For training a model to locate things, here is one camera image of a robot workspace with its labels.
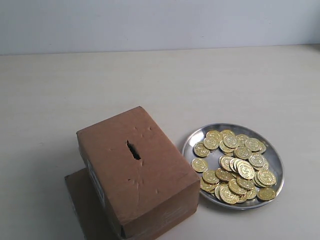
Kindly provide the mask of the gold coin top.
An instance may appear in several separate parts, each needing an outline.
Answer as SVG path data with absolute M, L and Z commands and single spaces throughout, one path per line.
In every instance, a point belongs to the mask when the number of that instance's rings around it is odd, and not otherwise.
M 218 142 L 220 142 L 223 139 L 222 134 L 217 130 L 210 130 L 206 133 L 205 136 L 207 138 L 213 138 Z

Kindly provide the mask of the gold coin bottom right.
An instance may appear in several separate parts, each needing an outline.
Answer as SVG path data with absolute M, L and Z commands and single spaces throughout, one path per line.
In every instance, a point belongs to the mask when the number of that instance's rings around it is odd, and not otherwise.
M 256 196 L 261 201 L 270 201 L 276 197 L 276 192 L 270 187 L 264 187 L 257 191 Z

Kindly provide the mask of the large gold coin bottom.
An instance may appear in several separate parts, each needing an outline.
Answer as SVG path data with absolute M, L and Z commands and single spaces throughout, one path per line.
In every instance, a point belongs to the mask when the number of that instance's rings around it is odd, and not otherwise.
M 223 185 L 219 189 L 220 198 L 227 204 L 236 204 L 239 200 L 239 196 L 232 193 L 227 185 Z

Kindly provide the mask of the round silver metal plate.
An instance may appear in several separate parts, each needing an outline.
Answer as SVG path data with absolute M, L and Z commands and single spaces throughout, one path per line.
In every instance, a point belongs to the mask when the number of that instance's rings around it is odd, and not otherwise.
M 256 138 L 260 140 L 262 143 L 266 145 L 266 151 L 263 155 L 266 157 L 266 160 L 268 161 L 269 170 L 276 177 L 276 184 L 272 188 L 274 189 L 276 195 L 279 195 L 284 185 L 283 162 L 279 154 L 277 153 L 276 149 L 265 137 L 247 127 L 237 125 L 234 123 L 211 123 L 195 130 L 184 141 L 183 147 L 181 149 L 181 153 L 186 158 L 187 162 L 191 163 L 192 160 L 196 158 L 196 155 L 193 151 L 193 147 L 196 143 L 204 140 L 208 131 L 216 130 L 220 132 L 225 129 L 229 129 L 233 131 L 235 134 L 246 134 L 251 138 Z M 208 202 L 211 202 L 212 204 L 215 204 L 217 206 L 241 211 L 260 208 L 272 202 L 271 200 L 262 201 L 256 198 L 243 203 L 227 204 L 202 189 L 200 190 L 200 195 Z

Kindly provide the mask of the brown cardboard box with slot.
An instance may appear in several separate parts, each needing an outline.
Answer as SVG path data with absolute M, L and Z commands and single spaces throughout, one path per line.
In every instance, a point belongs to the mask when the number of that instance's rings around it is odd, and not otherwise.
M 83 128 L 76 136 L 118 238 L 154 240 L 196 212 L 199 176 L 143 107 Z

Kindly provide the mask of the gold coin upper left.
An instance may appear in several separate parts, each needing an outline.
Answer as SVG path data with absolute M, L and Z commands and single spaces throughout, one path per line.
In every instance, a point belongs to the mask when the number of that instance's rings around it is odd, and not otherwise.
M 193 147 L 193 152 L 200 158 L 205 158 L 210 154 L 210 150 L 205 147 L 203 143 L 196 143 Z

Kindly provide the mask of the gold coin right side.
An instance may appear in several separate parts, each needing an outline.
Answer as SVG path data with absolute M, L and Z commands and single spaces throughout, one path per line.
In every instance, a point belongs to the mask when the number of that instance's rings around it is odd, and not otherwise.
M 257 179 L 265 186 L 273 186 L 277 182 L 276 176 L 269 170 L 258 171 Z

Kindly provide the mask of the gold coin plate centre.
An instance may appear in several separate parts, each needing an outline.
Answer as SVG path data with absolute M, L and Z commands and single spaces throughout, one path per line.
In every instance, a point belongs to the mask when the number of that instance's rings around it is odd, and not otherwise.
M 252 180 L 255 176 L 254 168 L 246 161 L 239 161 L 236 164 L 236 169 L 239 175 L 246 180 Z

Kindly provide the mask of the lone gold coin left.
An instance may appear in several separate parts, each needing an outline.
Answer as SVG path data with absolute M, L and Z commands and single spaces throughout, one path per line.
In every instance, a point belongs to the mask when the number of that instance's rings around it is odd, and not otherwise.
M 208 162 L 202 158 L 194 158 L 190 165 L 197 173 L 203 173 L 209 168 Z

